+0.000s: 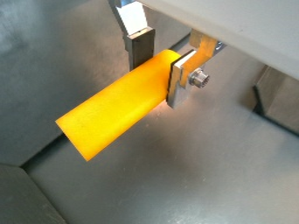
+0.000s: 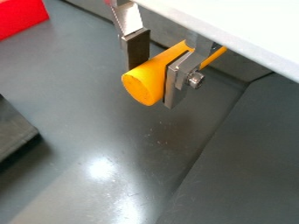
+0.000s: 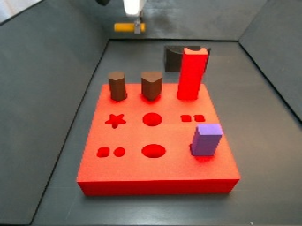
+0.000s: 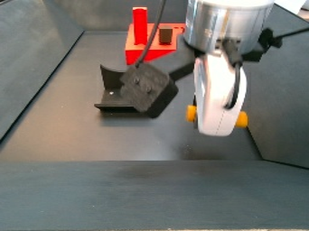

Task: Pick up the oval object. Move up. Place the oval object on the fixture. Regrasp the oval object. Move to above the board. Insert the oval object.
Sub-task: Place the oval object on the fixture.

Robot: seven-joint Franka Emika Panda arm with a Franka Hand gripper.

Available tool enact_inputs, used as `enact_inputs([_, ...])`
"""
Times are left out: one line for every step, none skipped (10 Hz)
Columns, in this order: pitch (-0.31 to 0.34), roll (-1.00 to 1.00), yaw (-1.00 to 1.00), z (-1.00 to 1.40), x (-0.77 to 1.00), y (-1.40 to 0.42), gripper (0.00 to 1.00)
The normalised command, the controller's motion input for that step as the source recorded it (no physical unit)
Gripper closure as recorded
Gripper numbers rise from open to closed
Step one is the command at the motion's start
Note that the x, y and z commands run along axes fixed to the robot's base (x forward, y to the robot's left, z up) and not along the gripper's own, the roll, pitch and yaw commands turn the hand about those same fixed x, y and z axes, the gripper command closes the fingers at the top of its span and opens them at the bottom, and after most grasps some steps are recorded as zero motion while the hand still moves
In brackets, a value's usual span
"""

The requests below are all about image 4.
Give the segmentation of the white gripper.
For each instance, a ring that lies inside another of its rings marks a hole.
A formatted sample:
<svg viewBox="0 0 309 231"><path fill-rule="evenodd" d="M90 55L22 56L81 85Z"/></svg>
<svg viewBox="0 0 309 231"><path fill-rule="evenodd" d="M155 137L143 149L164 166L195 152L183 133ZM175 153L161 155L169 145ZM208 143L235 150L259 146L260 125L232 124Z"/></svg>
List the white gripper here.
<svg viewBox="0 0 309 231"><path fill-rule="evenodd" d="M226 56L204 55L196 58L192 75L197 131L211 136L227 136L236 124L246 95L243 69L236 103L231 109L226 109L226 105L232 97L235 70Z"/></svg>

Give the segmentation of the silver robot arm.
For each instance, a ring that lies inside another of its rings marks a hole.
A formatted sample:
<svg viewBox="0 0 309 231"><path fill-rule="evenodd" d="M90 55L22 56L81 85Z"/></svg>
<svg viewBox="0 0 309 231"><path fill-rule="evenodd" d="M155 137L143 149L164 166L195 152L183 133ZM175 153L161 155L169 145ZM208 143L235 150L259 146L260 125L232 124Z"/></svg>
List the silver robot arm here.
<svg viewBox="0 0 309 231"><path fill-rule="evenodd" d="M193 60L195 105L187 117L197 131L227 136L247 125L240 111L246 95L243 57L256 44L274 0L188 0L185 29Z"/></svg>

